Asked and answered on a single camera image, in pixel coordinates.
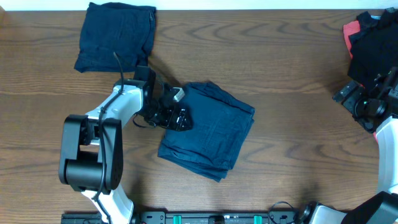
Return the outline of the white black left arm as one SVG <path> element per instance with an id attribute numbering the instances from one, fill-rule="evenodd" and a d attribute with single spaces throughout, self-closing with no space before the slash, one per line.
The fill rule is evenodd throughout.
<path id="1" fill-rule="evenodd" d="M 185 96 L 184 90 L 163 84 L 162 95 L 156 100 L 152 98 L 154 84 L 118 80 L 97 108 L 65 119 L 59 179 L 88 198 L 97 211 L 64 213 L 62 223 L 140 223 L 141 216 L 121 185 L 123 128 L 137 115 L 150 115 L 154 127 L 176 131 L 192 127 L 188 111 L 178 104 Z"/>

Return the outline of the blue denim shorts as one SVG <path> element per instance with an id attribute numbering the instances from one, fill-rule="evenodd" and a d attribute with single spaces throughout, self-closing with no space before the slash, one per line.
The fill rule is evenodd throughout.
<path id="1" fill-rule="evenodd" d="M 255 108 L 212 82 L 187 83 L 180 101 L 193 120 L 188 131 L 167 130 L 158 156 L 219 182 L 233 169 L 254 123 Z"/>

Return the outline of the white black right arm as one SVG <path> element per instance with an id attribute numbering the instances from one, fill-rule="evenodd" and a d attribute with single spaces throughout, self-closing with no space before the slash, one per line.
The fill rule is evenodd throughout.
<path id="1" fill-rule="evenodd" d="M 350 82 L 333 99 L 374 134 L 379 151 L 376 195 L 349 212 L 308 205 L 297 223 L 395 223 L 397 221 L 397 82 L 384 82 L 375 95 Z"/>

